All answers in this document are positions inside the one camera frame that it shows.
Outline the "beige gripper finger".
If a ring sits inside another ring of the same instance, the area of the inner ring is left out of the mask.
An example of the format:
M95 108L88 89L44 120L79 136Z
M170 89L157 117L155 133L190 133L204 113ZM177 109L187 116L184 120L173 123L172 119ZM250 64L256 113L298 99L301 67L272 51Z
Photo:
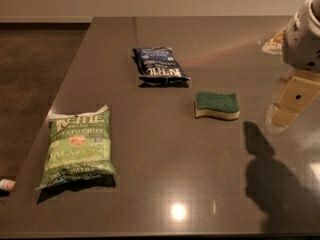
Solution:
M320 74L295 71L281 79L280 86L269 108L269 123L286 128L320 94Z

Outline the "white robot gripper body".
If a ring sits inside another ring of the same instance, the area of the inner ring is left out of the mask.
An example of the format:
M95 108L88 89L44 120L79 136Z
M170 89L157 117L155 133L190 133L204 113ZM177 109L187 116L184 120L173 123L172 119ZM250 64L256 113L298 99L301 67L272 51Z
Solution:
M320 0L306 0L290 19L282 54L294 68L320 71Z

